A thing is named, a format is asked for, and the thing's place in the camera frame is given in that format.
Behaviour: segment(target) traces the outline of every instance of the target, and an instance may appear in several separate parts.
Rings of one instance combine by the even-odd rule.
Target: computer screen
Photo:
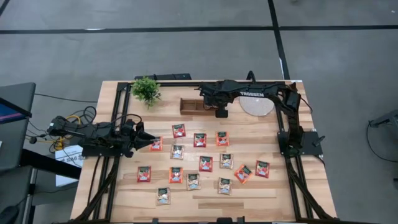
[[[28,111],[0,98],[0,124],[19,121],[31,116]]]

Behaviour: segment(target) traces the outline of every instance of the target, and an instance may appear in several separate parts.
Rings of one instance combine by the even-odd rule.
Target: green plant
[[[159,93],[160,84],[156,84],[154,80],[151,80],[148,77],[144,77],[140,80],[136,80],[136,82],[132,85],[131,93],[139,101],[143,101],[148,109],[151,106],[154,106],[157,100],[160,100],[161,94]]]

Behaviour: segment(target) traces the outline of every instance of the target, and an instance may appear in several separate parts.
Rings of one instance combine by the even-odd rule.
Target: white paper
[[[55,151],[55,159],[58,161],[66,162],[67,164],[83,167],[84,159],[81,156],[83,148],[80,146],[68,146],[63,150]],[[64,177],[61,175],[55,176],[55,185],[61,187],[67,184],[74,183],[78,180]]]

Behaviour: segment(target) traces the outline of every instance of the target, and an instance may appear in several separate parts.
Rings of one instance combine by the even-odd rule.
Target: yellow cable
[[[70,115],[70,116],[67,116],[67,117],[66,117],[66,119],[70,119],[70,118],[76,118],[76,119],[78,120],[79,124],[81,124],[81,119],[80,119],[79,116],[73,114],[73,115]],[[62,137],[60,137],[58,140],[50,140],[50,141],[37,140],[37,142],[41,142],[41,143],[51,143],[51,144],[55,143],[54,148],[55,148],[56,151],[59,151],[59,150],[63,150],[63,141],[64,141],[65,139],[70,139],[70,138],[71,138],[71,137],[69,137],[69,138],[67,138],[67,137],[62,138]]]
[[[81,124],[81,119],[79,116],[73,114],[73,115],[66,117],[66,119],[70,119],[70,118],[76,118],[79,122],[78,124]],[[64,138],[60,137],[59,140],[57,141],[56,145],[54,146],[55,150],[56,151],[63,150],[63,140],[70,139],[71,137],[72,136],[69,136],[69,137],[65,136]]]

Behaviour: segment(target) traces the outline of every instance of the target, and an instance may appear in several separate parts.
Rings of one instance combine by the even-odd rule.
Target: gray floor
[[[280,26],[398,24],[397,1],[274,0]],[[11,0],[0,29],[90,29],[171,26],[269,26],[267,1]],[[285,31],[291,79],[303,80],[325,153],[338,216],[396,223],[398,165],[374,156],[366,125],[398,109],[398,30]],[[1,85],[36,82],[37,92],[95,100],[103,80],[153,73],[194,79],[281,79],[272,31],[150,34],[0,35]],[[35,97],[33,123],[86,104]],[[398,160],[389,127],[371,129],[373,148]],[[47,154],[48,146],[25,145]],[[66,221],[73,198],[37,209],[35,223]],[[60,216],[50,217],[46,211]]]

